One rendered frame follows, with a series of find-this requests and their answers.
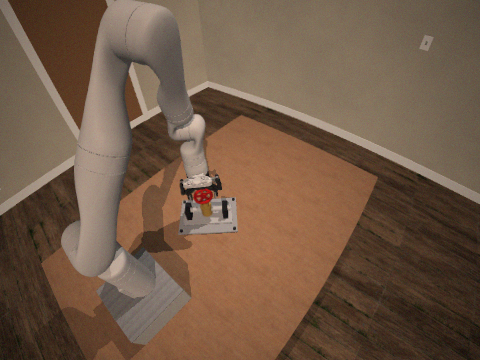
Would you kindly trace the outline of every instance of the dark hardwood floor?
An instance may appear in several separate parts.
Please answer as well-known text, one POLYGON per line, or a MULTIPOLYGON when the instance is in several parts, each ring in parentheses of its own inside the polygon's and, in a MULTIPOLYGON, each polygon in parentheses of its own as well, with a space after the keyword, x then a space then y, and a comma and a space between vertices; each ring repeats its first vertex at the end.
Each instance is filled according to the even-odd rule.
MULTIPOLYGON (((212 89, 192 103, 206 136, 245 115, 378 176, 278 359, 480 359, 480 205, 271 109, 212 89)), ((161 114, 133 129, 122 197, 178 158, 180 145, 161 114)), ((84 359, 41 266, 78 219, 73 167, 0 217, 2 359, 84 359)))

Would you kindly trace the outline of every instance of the beige wall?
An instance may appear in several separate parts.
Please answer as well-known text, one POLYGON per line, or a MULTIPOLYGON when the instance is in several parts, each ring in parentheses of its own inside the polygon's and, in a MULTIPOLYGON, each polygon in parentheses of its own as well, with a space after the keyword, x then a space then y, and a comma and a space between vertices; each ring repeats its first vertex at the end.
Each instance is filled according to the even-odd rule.
POLYGON ((480 2, 199 0, 208 80, 480 192, 480 2), (428 52, 424 35, 434 37, 428 52))
MULTIPOLYGON (((169 9, 178 23, 182 41, 183 66, 187 90, 207 81, 203 38, 198 2, 192 0, 148 0, 169 9)), ((157 90, 160 84, 154 72, 145 65, 134 64, 147 109, 158 106, 157 90)))
POLYGON ((75 155, 76 139, 0 11, 0 204, 75 155))

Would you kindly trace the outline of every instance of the brass cylinder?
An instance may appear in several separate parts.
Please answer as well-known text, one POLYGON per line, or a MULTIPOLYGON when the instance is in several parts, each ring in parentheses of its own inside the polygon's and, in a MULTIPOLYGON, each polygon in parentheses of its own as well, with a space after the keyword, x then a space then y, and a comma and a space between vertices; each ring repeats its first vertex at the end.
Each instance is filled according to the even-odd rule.
POLYGON ((211 216, 212 215, 212 203, 208 202, 206 204, 200 204, 200 209, 202 209, 203 216, 211 216))

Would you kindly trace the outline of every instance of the brown carpet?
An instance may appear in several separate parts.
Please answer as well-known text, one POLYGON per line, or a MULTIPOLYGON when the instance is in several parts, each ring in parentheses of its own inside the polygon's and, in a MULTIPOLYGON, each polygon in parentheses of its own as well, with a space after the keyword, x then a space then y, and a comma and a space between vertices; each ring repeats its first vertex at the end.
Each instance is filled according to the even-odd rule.
POLYGON ((240 116, 205 141, 209 169, 235 197, 238 233, 177 235, 181 159, 120 204, 118 241, 144 247, 189 294, 145 346, 102 304, 99 278, 63 249, 43 267, 87 359, 275 359, 327 280, 377 178, 240 116))

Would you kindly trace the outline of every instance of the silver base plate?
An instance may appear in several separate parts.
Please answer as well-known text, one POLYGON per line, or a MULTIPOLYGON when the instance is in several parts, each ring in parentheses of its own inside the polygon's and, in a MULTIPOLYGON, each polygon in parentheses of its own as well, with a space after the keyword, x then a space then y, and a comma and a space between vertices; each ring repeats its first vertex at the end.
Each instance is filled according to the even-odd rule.
POLYGON ((235 198, 212 199, 212 215, 203 216, 200 205, 192 200, 184 200, 180 213, 180 229, 178 235, 190 234, 222 234, 238 232, 237 224, 237 201, 235 198), (228 202, 228 218, 223 218, 222 200, 228 202), (192 204, 192 220, 185 216, 186 204, 192 204))
POLYGON ((135 257, 150 271, 155 269, 155 288, 150 294, 133 299, 109 283, 100 286, 97 294, 128 340, 146 345, 188 303, 190 295, 145 249, 135 257))

